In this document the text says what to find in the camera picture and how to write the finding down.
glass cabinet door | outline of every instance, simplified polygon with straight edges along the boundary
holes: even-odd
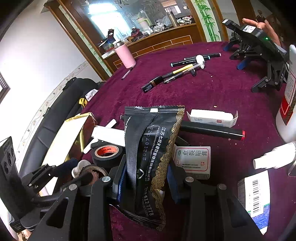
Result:
[[[169,23],[167,12],[172,11],[176,18],[190,15],[184,0],[74,0],[83,13],[96,27],[102,39],[109,29],[114,29],[115,40],[131,35],[136,27],[147,32],[157,22]]]

black snack package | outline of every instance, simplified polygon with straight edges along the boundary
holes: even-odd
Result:
[[[126,189],[120,207],[162,230],[164,184],[184,106],[125,107]]]

bamboo decal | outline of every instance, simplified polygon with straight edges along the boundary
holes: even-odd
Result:
[[[208,13],[208,11],[212,11],[211,8],[207,6],[207,3],[205,2],[205,0],[194,0],[194,1],[202,15],[202,19],[205,22],[205,26],[207,27],[211,41],[213,42],[213,41],[217,41],[217,39],[219,40],[219,36],[214,32],[214,23],[215,23],[213,22],[214,19]]]

human hand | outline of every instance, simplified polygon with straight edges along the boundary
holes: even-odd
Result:
[[[276,43],[278,46],[281,46],[281,42],[279,40],[278,35],[274,31],[274,29],[270,26],[269,22],[267,20],[264,21],[264,23],[258,23],[253,20],[243,18],[242,19],[243,24],[248,24],[254,27],[257,27],[259,29],[262,29],[264,32],[266,32],[267,36],[270,37],[270,39]]]

pink thermos bottle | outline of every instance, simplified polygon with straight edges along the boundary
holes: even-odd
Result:
[[[121,59],[124,66],[127,69],[135,66],[136,61],[134,57],[131,55],[131,52],[129,51],[128,47],[121,40],[117,40],[113,44],[114,44],[115,52],[117,53],[118,57]]]

